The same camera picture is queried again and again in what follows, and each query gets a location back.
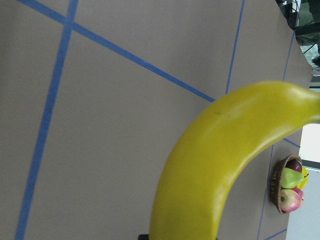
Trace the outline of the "red apple upper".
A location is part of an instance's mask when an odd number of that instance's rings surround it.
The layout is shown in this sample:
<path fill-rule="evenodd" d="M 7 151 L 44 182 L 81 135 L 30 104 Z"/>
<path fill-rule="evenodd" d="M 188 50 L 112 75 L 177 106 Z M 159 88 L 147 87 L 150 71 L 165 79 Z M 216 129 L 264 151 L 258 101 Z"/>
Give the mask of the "red apple upper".
<path fill-rule="evenodd" d="M 303 205 L 299 195 L 293 189 L 280 190 L 280 210 L 284 213 L 296 211 Z"/>

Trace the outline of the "woven wicker basket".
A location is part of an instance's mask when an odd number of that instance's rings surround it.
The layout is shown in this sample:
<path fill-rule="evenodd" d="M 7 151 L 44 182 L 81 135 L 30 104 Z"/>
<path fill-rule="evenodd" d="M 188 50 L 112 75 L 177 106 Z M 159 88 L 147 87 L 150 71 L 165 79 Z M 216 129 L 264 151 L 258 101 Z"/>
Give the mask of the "woven wicker basket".
<path fill-rule="evenodd" d="M 284 168 L 286 167 L 286 164 L 290 161 L 297 160 L 300 164 L 302 164 L 302 160 L 299 156 L 295 155 L 288 155 L 284 159 L 278 161 L 272 170 L 272 173 L 270 175 L 269 180 L 269 186 L 268 186 L 268 194 L 269 194 L 269 200 L 274 204 L 276 209 L 281 215 L 288 214 L 288 212 L 281 210 L 280 202 L 280 190 L 281 187 L 281 179 L 283 177 Z"/>

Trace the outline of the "red yellow mango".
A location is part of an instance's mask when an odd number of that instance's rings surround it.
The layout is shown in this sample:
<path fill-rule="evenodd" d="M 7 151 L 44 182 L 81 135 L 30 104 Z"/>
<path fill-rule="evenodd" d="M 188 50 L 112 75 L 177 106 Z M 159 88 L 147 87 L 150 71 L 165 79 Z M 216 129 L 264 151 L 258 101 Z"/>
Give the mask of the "red yellow mango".
<path fill-rule="evenodd" d="M 296 172 L 302 173 L 303 171 L 303 165 L 299 160 L 292 159 L 288 161 L 285 165 L 286 168 L 294 170 Z"/>

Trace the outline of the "green yellow pear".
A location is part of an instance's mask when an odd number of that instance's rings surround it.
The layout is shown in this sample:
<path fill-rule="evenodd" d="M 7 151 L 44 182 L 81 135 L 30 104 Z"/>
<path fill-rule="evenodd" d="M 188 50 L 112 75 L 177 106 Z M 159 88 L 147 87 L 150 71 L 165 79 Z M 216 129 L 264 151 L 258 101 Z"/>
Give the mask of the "green yellow pear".
<path fill-rule="evenodd" d="M 305 176 L 302 173 L 285 167 L 282 172 L 280 186 L 284 189 L 293 189 L 303 183 L 304 180 Z"/>

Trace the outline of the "yellow banana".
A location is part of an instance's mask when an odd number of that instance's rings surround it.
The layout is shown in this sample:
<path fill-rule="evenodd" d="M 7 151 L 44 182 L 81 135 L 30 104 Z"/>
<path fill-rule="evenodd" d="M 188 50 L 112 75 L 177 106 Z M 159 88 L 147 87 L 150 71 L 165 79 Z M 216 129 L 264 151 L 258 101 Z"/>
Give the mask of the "yellow banana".
<path fill-rule="evenodd" d="M 214 240 L 228 194 L 258 154 L 320 121 L 318 92 L 261 81 L 213 102 L 172 149 L 151 211 L 151 240 Z"/>

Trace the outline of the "red apple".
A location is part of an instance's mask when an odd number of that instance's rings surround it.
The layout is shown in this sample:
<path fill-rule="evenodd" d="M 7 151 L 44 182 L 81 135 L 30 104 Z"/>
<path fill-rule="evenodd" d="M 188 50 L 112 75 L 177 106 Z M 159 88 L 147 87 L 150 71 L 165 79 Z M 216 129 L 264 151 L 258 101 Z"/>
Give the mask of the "red apple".
<path fill-rule="evenodd" d="M 303 201 L 304 200 L 304 192 L 298 188 L 298 187 L 295 187 L 292 189 L 293 191 L 295 191 L 298 195 L 299 195 L 299 198 Z"/>
<path fill-rule="evenodd" d="M 280 210 L 284 213 L 296 211 L 303 205 L 299 195 L 293 189 L 280 190 Z"/>

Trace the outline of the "red apple lower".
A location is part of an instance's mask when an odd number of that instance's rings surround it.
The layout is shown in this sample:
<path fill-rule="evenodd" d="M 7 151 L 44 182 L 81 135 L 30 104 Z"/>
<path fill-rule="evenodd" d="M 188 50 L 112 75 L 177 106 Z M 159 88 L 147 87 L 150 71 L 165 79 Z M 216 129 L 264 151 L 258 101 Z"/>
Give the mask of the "red apple lower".
<path fill-rule="evenodd" d="M 298 187 L 295 187 L 292 189 L 293 191 L 295 191 L 298 195 L 299 195 L 299 198 L 303 201 L 304 200 L 304 192 L 298 188 Z"/>

